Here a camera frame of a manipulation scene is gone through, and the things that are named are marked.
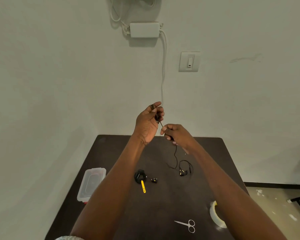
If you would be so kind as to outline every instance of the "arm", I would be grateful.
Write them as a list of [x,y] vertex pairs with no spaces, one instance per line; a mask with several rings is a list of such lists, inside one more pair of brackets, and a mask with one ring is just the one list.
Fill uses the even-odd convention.
[[182,125],[167,124],[161,134],[195,157],[235,239],[286,240],[264,211],[245,193]]
[[115,165],[96,188],[82,210],[71,231],[72,236],[92,239],[112,239],[128,200],[134,170],[145,147],[155,136],[159,121],[163,120],[164,109],[154,103],[151,111],[147,107],[136,119],[135,130]]

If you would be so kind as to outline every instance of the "white tape roll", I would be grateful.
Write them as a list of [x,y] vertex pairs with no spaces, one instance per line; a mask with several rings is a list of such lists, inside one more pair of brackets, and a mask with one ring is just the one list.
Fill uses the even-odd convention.
[[223,220],[221,220],[220,217],[218,217],[218,215],[216,214],[216,205],[217,205],[216,201],[211,203],[210,216],[214,221],[214,223],[216,223],[219,227],[227,228],[226,223]]

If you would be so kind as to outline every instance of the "tabletop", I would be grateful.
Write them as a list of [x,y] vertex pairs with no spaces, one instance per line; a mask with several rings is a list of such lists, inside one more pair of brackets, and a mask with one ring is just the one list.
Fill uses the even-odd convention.
[[[74,180],[50,230],[46,240],[69,235],[84,208],[77,201],[77,194],[84,172],[91,168],[105,168],[107,173],[119,158],[130,136],[98,135],[81,169]],[[221,138],[195,137],[218,165],[248,193],[235,164]],[[154,137],[141,154],[136,170],[143,169],[148,176],[144,183],[146,193],[140,184],[132,182],[129,200],[114,239],[233,239],[228,229],[218,227],[211,219],[209,208],[214,196],[208,186],[203,171],[195,158],[177,147],[178,161],[187,160],[193,165],[192,174],[180,177],[179,167],[174,157],[176,147],[164,137]],[[182,162],[183,170],[188,163]],[[195,233],[175,221],[195,222]]]

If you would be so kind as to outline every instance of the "transparent plastic box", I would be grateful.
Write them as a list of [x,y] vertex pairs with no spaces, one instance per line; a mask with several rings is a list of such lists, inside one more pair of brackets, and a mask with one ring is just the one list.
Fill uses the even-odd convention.
[[105,168],[92,168],[85,171],[79,193],[78,201],[88,202],[92,193],[106,176]]

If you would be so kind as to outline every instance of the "light switch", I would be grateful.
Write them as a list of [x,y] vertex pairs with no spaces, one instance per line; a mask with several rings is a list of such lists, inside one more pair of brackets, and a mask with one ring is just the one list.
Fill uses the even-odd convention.
[[181,52],[179,72],[197,72],[199,70],[201,52]]

